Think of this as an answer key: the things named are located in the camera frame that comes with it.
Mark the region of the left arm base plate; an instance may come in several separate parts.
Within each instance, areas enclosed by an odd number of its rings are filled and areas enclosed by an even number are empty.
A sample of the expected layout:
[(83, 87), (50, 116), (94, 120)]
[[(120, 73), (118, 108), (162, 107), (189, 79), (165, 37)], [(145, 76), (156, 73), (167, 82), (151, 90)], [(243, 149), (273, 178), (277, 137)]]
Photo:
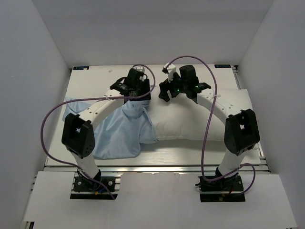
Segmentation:
[(91, 187), (89, 182), (77, 175), (74, 177), (72, 183), (70, 199), (115, 200), (120, 189), (120, 178), (110, 176), (101, 177), (101, 182), (111, 192), (113, 198), (104, 186), (95, 183)]

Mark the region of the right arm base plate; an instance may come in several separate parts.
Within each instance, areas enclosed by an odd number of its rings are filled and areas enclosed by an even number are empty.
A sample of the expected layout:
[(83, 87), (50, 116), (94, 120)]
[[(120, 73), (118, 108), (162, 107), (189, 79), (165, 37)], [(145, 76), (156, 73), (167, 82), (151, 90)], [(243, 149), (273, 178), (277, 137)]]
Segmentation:
[(199, 190), (202, 203), (245, 202), (244, 186), (240, 175), (207, 182), (198, 177), (195, 187)]

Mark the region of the white pillow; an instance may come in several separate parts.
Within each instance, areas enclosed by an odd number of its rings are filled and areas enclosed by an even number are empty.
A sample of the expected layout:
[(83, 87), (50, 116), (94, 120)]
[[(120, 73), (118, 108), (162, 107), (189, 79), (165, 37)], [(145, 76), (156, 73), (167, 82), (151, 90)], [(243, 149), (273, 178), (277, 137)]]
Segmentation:
[[(210, 109), (213, 102), (211, 89), (203, 91), (205, 108), (187, 98), (185, 94), (179, 94), (169, 102), (159, 98), (160, 90), (152, 92), (152, 99), (147, 109), (148, 116), (154, 127), (156, 138), (162, 140), (188, 139), (203, 140)], [(252, 109), (249, 93), (246, 89), (219, 89), (218, 97), (213, 111), (213, 116), (207, 135), (208, 141), (223, 141), (225, 132), (224, 111), (232, 114), (236, 109)]]

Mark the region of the light blue pillowcase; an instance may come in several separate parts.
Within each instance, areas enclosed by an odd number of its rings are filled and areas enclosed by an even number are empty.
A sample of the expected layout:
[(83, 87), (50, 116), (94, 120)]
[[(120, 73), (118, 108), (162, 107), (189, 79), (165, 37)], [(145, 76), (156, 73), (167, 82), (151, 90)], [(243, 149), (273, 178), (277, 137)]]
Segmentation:
[(149, 100), (127, 101), (102, 120), (94, 130), (93, 158), (134, 158), (140, 154), (142, 145), (156, 143), (149, 105)]

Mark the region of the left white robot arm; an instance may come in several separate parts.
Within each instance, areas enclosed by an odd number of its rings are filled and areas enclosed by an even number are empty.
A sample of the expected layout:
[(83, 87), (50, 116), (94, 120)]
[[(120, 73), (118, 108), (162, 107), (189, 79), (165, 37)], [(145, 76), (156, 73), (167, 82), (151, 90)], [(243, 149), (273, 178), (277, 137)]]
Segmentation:
[(89, 190), (101, 184), (96, 159), (136, 157), (142, 144), (157, 141), (147, 113), (152, 85), (144, 71), (143, 65), (133, 66), (92, 104), (66, 99), (61, 142), (75, 158)]

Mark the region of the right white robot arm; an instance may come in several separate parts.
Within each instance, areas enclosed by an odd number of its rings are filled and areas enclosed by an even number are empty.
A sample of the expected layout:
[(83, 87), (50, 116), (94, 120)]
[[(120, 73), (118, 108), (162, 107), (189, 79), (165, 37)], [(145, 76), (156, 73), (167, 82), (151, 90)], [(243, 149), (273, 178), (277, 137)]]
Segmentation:
[(175, 65), (167, 63), (162, 72), (168, 78), (159, 85), (159, 98), (168, 102), (170, 98), (185, 94), (187, 98), (209, 110), (207, 127), (213, 116), (224, 124), (225, 155), (215, 171), (215, 177), (202, 178), (206, 183), (215, 184), (220, 190), (227, 190), (233, 183), (232, 179), (243, 167), (245, 153), (260, 141), (255, 112), (234, 106), (217, 93), (217, 87), (212, 88), (199, 82), (192, 65), (182, 66), (177, 72)]

